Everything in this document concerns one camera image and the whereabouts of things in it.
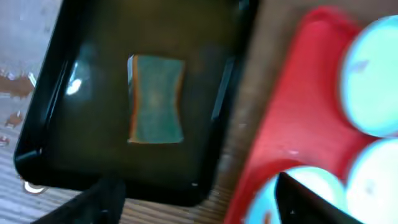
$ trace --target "tray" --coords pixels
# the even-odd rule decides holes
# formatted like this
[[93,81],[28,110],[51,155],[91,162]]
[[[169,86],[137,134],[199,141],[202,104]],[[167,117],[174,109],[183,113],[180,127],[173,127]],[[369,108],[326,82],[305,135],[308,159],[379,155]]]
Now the tray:
[[[129,198],[200,203],[215,178],[255,6],[64,0],[14,155],[18,173],[75,190],[116,174]],[[127,142],[127,60],[134,54],[185,62],[181,143]]]
[[341,60],[359,31],[333,7],[302,19],[225,223],[241,223],[256,192],[293,166],[320,167],[344,182],[356,155],[376,140],[349,124],[338,101]]

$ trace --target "red tray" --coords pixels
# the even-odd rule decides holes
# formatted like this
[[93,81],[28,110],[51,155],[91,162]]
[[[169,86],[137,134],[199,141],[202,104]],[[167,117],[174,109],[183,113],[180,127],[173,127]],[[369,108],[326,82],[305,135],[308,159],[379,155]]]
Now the red tray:
[[354,129],[339,106],[340,63],[360,30],[335,8],[303,18],[225,223],[241,223],[256,192],[292,166],[321,167],[345,181],[354,157],[376,140]]

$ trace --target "black tray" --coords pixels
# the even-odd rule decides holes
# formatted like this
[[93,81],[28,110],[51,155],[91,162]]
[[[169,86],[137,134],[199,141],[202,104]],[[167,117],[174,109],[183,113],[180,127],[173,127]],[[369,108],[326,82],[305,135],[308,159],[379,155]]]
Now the black tray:
[[[14,163],[36,185],[85,190],[113,173],[129,198],[191,206],[208,195],[256,4],[64,0]],[[127,60],[184,60],[180,144],[129,144]],[[79,90],[66,94],[70,82]]]

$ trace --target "black object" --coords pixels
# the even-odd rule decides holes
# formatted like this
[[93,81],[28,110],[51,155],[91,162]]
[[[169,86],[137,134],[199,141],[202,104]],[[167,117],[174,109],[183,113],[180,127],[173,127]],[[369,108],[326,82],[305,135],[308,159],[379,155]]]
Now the black object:
[[275,196],[283,224],[361,223],[313,193],[285,172],[279,174]]
[[126,186],[121,179],[105,177],[32,224],[118,224],[125,196]]
[[[73,190],[116,173],[126,197],[200,203],[215,178],[256,10],[245,2],[239,11],[237,1],[64,0],[14,154],[18,173]],[[127,143],[132,54],[186,62],[182,143]]]

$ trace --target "green object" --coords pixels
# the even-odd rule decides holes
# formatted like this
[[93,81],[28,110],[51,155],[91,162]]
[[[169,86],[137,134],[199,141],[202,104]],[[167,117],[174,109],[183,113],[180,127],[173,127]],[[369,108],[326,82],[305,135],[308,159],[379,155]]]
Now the green object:
[[181,60],[133,55],[128,61],[132,116],[129,142],[164,144],[183,140],[178,99]]

